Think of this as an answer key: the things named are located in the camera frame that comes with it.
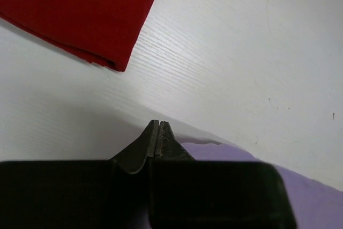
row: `red cloth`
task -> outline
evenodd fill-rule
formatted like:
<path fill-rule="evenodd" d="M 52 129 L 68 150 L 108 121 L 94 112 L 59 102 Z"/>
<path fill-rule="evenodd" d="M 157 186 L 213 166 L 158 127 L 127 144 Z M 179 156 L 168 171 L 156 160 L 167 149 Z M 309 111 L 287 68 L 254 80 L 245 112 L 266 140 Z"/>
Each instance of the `red cloth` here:
<path fill-rule="evenodd" d="M 0 17 L 80 58 L 124 71 L 154 0 L 0 0 Z"/>

